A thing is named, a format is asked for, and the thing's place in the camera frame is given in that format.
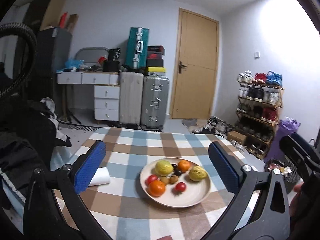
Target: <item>blue gripper pad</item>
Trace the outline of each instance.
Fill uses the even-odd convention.
[[[97,140],[86,154],[80,155],[75,161],[73,168],[76,172],[73,179],[74,189],[78,195],[87,189],[105,155],[106,144]]]
[[[218,142],[212,142],[208,149],[209,158],[229,192],[237,194],[243,179],[241,164],[230,156]]]

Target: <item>metal screw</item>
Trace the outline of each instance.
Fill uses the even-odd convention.
[[[40,168],[35,168],[34,170],[33,170],[33,173],[34,174],[39,174],[41,172],[41,169]]]
[[[280,170],[275,168],[275,169],[273,169],[273,173],[279,175],[280,174]]]
[[[246,164],[246,165],[243,166],[243,170],[248,172],[248,171],[251,171],[252,168],[251,168],[250,165],[247,165],[247,164]]]
[[[63,169],[64,171],[70,171],[71,165],[70,165],[70,164],[63,165],[62,169]]]

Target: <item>checkered tablecloth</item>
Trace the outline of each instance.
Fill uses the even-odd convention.
[[[95,140],[106,143],[111,183],[89,187],[81,198],[100,225],[114,240],[200,239],[218,220],[233,198],[208,157],[211,142],[218,141],[241,164],[250,164],[225,139],[215,135],[159,133],[105,127],[95,131],[76,152],[81,155]],[[142,168],[164,157],[179,157],[203,166],[212,180],[210,195],[200,204],[183,209],[162,206],[150,199],[139,181]],[[55,191],[67,223],[76,228],[59,191]],[[254,193],[238,227],[245,225],[258,194]]]

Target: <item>white drawer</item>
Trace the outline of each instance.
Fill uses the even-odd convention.
[[[79,72],[63,72],[58,73],[58,84],[81,84],[82,73]]]
[[[117,85],[118,84],[119,75],[117,74],[110,74],[110,85]]]
[[[94,108],[119,110],[119,99],[95,98],[94,99]]]
[[[119,99],[120,87],[94,86],[95,98],[114,98]]]
[[[107,73],[83,73],[82,83],[83,84],[99,84],[108,85],[109,84],[109,74]]]
[[[95,109],[94,118],[96,120],[119,121],[119,111],[110,109]]]

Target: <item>stack of boxes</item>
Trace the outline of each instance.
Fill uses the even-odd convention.
[[[146,75],[148,76],[165,76],[162,56],[165,49],[161,45],[148,46]]]

